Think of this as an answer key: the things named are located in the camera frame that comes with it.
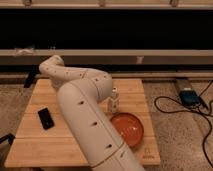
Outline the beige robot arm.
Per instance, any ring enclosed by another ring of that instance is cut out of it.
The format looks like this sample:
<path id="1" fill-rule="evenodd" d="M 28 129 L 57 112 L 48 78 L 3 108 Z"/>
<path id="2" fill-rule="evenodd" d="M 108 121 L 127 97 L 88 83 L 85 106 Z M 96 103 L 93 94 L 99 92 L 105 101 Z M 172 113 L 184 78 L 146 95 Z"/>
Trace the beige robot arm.
<path id="1" fill-rule="evenodd" d="M 60 112 L 92 171 L 145 171 L 99 106 L 112 93 L 109 73 L 66 67 L 58 55 L 39 70 L 51 80 Z"/>

